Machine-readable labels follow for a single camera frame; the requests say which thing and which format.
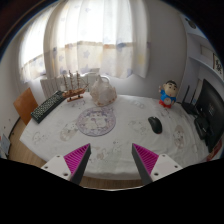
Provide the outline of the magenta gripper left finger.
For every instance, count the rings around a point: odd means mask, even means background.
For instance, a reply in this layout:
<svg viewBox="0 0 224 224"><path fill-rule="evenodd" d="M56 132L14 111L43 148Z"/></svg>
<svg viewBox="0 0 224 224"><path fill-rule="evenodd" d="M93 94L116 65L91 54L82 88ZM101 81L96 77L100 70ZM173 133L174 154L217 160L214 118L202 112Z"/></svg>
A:
<svg viewBox="0 0 224 224"><path fill-rule="evenodd" d="M42 169L79 185L91 155L91 145L86 144L66 154L56 155Z"/></svg>

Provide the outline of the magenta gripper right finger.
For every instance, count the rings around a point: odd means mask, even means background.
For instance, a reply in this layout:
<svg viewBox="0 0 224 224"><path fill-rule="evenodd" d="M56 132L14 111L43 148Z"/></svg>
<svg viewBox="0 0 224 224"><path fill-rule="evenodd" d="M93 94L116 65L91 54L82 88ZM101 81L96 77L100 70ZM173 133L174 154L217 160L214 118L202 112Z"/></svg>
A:
<svg viewBox="0 0 224 224"><path fill-rule="evenodd" d="M137 144L132 144L132 156L144 185L182 169L168 155L158 155Z"/></svg>

